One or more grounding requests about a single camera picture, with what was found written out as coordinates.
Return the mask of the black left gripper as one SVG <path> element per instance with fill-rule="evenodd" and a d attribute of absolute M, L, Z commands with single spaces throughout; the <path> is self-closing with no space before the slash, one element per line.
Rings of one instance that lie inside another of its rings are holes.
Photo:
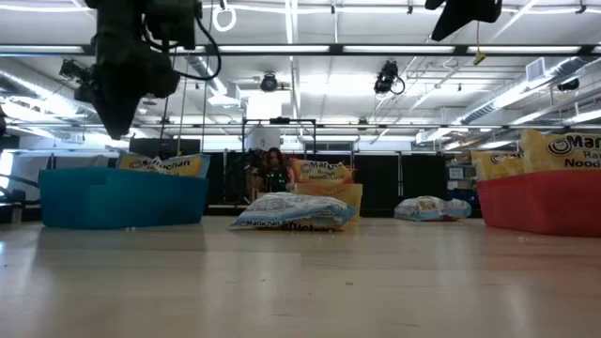
<path fill-rule="evenodd" d="M 96 62 L 91 67 L 95 89 L 91 96 L 108 135 L 118 140 L 129 133 L 144 96 L 166 98 L 173 94 L 179 75 L 168 57 L 170 43 L 162 46 L 143 24 L 148 0 L 84 0 L 96 11 L 96 34 L 90 40 Z"/>

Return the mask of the blue Maruchan noodle pack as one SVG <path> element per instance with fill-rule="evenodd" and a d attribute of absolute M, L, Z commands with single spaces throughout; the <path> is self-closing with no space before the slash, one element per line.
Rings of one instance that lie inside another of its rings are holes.
<path fill-rule="evenodd" d="M 270 192 L 246 207 L 229 229 L 336 232 L 356 214 L 355 207 L 333 197 Z"/>
<path fill-rule="evenodd" d="M 205 178 L 210 166 L 210 156 L 193 154 L 161 160 L 144 155 L 125 153 L 119 156 L 116 167 L 121 170 L 159 173 L 172 176 Z"/>
<path fill-rule="evenodd" d="M 396 219 L 414 222 L 447 222 L 468 218 L 471 206 L 459 199 L 445 201 L 435 196 L 419 196 L 402 201 L 394 209 Z"/>

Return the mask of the blue plastic bin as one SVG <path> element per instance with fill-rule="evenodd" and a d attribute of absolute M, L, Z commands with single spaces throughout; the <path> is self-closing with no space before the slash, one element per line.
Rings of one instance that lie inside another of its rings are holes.
<path fill-rule="evenodd" d="M 39 173 L 42 223 L 84 230 L 199 223 L 209 181 L 107 167 Z"/>

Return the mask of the person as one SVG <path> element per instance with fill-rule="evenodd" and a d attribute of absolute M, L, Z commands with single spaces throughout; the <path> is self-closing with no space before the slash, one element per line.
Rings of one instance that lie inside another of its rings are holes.
<path fill-rule="evenodd" d="M 292 181 L 283 154 L 277 147 L 267 151 L 266 164 L 264 165 L 267 192 L 290 192 Z"/>

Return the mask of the black monitor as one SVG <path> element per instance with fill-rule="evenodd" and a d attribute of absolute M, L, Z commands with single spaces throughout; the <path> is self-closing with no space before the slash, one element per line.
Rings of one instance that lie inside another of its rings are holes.
<path fill-rule="evenodd" d="M 130 140 L 129 152 L 168 159 L 200 153 L 201 142 L 189 139 L 134 138 Z"/>

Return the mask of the dark background equipment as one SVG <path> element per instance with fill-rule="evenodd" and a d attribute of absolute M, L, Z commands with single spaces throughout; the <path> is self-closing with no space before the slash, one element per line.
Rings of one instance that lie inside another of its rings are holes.
<path fill-rule="evenodd" d="M 263 167 L 264 150 L 248 149 L 231 153 L 226 168 L 226 196 L 230 202 L 243 204 L 251 199 L 255 177 Z"/>

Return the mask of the cluttered background shelf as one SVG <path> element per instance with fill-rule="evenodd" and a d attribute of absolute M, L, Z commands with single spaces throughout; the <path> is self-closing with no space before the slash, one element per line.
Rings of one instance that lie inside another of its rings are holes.
<path fill-rule="evenodd" d="M 447 190 L 449 192 L 475 192 L 477 173 L 469 161 L 450 160 L 446 162 Z"/>

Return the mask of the white cylinder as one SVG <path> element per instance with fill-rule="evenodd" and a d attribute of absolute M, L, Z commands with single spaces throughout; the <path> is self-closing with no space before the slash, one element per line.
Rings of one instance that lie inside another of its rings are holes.
<path fill-rule="evenodd" d="M 248 132 L 245 146 L 250 149 L 269 150 L 280 148 L 281 131 L 276 128 L 257 127 Z"/>

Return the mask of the black curtain partition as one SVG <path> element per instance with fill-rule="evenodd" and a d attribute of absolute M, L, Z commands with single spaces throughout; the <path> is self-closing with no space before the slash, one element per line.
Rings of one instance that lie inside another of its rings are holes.
<path fill-rule="evenodd" d="M 211 155 L 207 215 L 237 216 L 246 206 L 239 196 L 243 185 L 239 170 L 244 156 L 235 151 Z M 349 165 L 354 181 L 362 185 L 363 217 L 391 217 L 393 209 L 408 198 L 447 197 L 446 162 L 441 154 L 321 152 L 300 157 Z"/>

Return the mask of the round black ceiling device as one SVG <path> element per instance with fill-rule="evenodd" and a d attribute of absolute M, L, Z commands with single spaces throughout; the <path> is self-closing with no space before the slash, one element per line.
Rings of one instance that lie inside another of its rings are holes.
<path fill-rule="evenodd" d="M 271 93 L 279 88 L 279 82 L 273 72 L 266 72 L 259 84 L 261 91 Z"/>

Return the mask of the red plastic bin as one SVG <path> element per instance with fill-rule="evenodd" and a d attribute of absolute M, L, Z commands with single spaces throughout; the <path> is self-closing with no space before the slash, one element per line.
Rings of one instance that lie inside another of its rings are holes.
<path fill-rule="evenodd" d="M 601 171 L 549 171 L 480 181 L 489 227 L 601 238 Z"/>

